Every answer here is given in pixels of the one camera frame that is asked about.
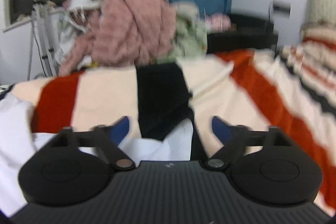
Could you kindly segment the striped pillow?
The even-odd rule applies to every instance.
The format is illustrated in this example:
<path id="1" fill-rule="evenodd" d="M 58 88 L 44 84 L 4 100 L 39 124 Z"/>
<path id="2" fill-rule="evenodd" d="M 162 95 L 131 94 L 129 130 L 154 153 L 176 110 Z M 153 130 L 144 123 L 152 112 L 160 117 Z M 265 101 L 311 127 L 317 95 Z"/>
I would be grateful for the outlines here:
<path id="1" fill-rule="evenodd" d="M 280 55 L 296 69 L 335 90 L 335 24 L 325 20 L 304 24 L 300 36 L 298 46 L 285 46 Z"/>

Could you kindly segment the striped red black cream blanket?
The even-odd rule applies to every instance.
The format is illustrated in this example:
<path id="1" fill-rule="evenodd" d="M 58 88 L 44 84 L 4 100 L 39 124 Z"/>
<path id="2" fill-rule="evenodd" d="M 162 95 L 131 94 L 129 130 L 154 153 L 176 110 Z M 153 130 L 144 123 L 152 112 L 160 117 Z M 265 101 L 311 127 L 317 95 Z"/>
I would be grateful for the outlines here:
<path id="1" fill-rule="evenodd" d="M 218 53 L 177 66 L 207 155 L 220 147 L 210 131 L 213 115 L 255 130 L 277 126 L 318 162 L 323 182 L 315 201 L 335 212 L 335 90 L 268 51 Z M 139 87 L 134 67 L 100 68 L 19 83 L 3 99 L 11 94 L 32 104 L 32 133 L 54 134 L 64 126 L 86 131 L 129 116 L 130 134 L 139 138 L 145 135 Z"/>

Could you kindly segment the wall power socket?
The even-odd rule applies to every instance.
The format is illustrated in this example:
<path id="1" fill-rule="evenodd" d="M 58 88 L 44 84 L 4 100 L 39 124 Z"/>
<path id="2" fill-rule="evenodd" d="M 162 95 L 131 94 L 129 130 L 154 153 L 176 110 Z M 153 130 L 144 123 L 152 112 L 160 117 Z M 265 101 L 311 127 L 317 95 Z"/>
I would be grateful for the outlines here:
<path id="1" fill-rule="evenodd" d="M 291 4 L 287 2 L 273 0 L 272 9 L 274 13 L 280 13 L 286 16 L 290 16 Z"/>

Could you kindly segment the pink fluffy blanket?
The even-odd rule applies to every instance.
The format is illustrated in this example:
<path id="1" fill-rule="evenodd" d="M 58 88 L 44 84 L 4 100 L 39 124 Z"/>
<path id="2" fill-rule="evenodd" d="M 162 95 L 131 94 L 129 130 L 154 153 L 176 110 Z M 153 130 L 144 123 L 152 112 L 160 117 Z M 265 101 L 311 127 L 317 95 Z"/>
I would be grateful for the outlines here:
<path id="1" fill-rule="evenodd" d="M 86 56 L 100 66 L 146 65 L 172 49 L 176 12 L 168 0 L 104 0 L 60 65 L 70 74 Z"/>

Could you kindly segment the beige quilted headboard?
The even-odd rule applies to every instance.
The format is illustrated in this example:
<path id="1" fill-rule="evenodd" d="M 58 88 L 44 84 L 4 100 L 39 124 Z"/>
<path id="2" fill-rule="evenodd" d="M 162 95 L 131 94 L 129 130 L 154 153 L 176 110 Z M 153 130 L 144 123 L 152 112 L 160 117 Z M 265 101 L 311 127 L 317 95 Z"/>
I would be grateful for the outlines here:
<path id="1" fill-rule="evenodd" d="M 335 24 L 335 0 L 309 0 L 307 21 Z"/>

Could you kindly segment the small pink garment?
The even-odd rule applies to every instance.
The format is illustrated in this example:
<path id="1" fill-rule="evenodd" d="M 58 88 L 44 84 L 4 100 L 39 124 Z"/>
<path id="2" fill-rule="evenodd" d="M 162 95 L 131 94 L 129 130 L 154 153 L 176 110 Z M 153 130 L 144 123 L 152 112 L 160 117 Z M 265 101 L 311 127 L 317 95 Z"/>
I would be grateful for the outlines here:
<path id="1" fill-rule="evenodd" d="M 226 31 L 231 28 L 231 20 L 226 14 L 216 13 L 207 16 L 205 19 L 206 25 L 212 31 Z"/>

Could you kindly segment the light green garment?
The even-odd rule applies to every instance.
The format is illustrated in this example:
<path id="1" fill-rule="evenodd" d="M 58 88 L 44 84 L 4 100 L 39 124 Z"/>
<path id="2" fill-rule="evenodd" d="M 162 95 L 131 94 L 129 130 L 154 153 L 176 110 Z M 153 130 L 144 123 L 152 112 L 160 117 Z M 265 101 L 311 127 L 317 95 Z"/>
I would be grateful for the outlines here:
<path id="1" fill-rule="evenodd" d="M 207 52 L 207 26 L 200 18 L 199 7 L 190 1 L 172 3 L 176 10 L 175 35 L 172 50 L 159 58 L 157 63 L 171 63 L 179 58 L 195 58 Z"/>

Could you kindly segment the white grey garment on pile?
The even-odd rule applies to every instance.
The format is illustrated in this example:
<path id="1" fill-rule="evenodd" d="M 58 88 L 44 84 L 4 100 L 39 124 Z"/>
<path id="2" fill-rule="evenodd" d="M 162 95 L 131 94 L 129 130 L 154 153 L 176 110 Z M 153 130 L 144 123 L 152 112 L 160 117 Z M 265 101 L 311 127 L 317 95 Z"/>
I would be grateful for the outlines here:
<path id="1" fill-rule="evenodd" d="M 70 53 L 76 36 L 88 32 L 84 18 L 101 7 L 104 0 L 65 0 L 64 11 L 59 15 L 58 39 L 54 61 L 61 65 Z"/>

